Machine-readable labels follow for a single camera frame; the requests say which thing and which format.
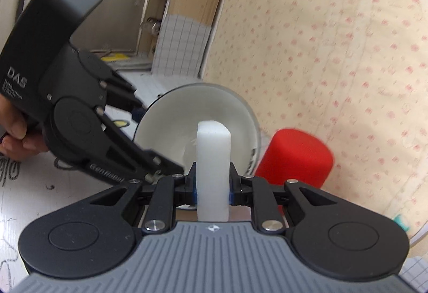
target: black scribble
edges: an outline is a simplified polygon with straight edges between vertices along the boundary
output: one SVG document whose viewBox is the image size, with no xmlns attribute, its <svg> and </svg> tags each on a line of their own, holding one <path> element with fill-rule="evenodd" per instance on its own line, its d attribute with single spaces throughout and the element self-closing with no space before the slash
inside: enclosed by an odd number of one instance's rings
<svg viewBox="0 0 428 293">
<path fill-rule="evenodd" d="M 9 247 L 9 249 L 12 251 L 12 253 L 14 253 L 13 258 L 4 259 L 0 262 L 0 271 L 4 270 L 4 268 L 6 268 L 5 270 L 7 270 L 7 282 L 9 285 L 9 289 L 11 290 L 12 289 L 12 274 L 10 272 L 9 263 L 10 262 L 16 262 L 18 260 L 18 251 L 15 249 L 15 247 L 13 247 L 5 239 L 1 239 L 1 240 L 4 241 L 4 243 L 6 243 L 6 245 L 7 245 L 7 247 Z"/>
<path fill-rule="evenodd" d="M 77 170 L 76 168 L 67 165 L 65 162 L 63 162 L 62 160 L 59 160 L 58 158 L 55 159 L 55 161 L 53 162 L 53 165 L 62 171 L 75 171 Z"/>
<path fill-rule="evenodd" d="M 6 156 L 0 156 L 0 183 L 4 187 L 6 180 L 14 181 L 19 176 L 21 163 L 13 161 Z"/>
</svg>

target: red cylinder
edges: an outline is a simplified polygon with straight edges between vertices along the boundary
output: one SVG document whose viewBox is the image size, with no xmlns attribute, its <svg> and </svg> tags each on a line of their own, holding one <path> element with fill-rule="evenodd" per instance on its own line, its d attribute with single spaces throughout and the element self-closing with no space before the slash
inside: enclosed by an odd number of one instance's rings
<svg viewBox="0 0 428 293">
<path fill-rule="evenodd" d="M 333 168 L 333 154 L 316 137 L 297 129 L 282 129 L 272 137 L 255 175 L 270 184 L 290 178 L 320 188 Z"/>
</svg>

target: gray panel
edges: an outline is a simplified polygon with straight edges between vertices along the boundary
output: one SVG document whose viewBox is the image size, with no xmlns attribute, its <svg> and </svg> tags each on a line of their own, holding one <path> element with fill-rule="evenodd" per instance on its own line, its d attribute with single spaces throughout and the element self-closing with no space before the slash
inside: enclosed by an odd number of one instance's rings
<svg viewBox="0 0 428 293">
<path fill-rule="evenodd" d="M 11 293 L 410 293 L 397 276 L 341 282 L 308 269 L 281 237 L 254 231 L 249 222 L 179 222 L 149 235 L 121 266 L 79 281 L 31 275 Z"/>
</svg>

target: finger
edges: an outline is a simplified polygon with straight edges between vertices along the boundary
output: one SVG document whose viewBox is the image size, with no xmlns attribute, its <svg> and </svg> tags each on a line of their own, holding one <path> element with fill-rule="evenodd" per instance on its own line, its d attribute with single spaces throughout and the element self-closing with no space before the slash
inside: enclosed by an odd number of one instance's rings
<svg viewBox="0 0 428 293">
<path fill-rule="evenodd" d="M 22 140 L 22 145 L 27 150 L 38 152 L 48 152 L 49 149 L 44 143 L 43 136 L 39 132 L 28 133 Z"/>
<path fill-rule="evenodd" d="M 26 134 L 26 123 L 21 112 L 2 95 L 0 95 L 0 125 L 19 140 Z"/>
<path fill-rule="evenodd" d="M 0 151 L 15 161 L 23 161 L 31 156 L 37 155 L 39 152 L 34 150 L 27 150 L 22 146 L 22 141 L 13 138 L 12 136 L 6 136 L 1 145 Z"/>
</svg>

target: yellow object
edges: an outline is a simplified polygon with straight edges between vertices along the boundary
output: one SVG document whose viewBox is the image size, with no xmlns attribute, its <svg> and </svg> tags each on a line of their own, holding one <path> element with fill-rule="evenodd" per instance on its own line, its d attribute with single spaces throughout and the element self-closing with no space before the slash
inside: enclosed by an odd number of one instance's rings
<svg viewBox="0 0 428 293">
<path fill-rule="evenodd" d="M 121 54 L 121 53 L 113 53 L 113 54 L 110 54 L 109 56 L 101 57 L 101 60 L 106 62 L 126 60 L 126 59 L 129 59 L 129 56 L 126 56 L 125 54 Z"/>
</svg>

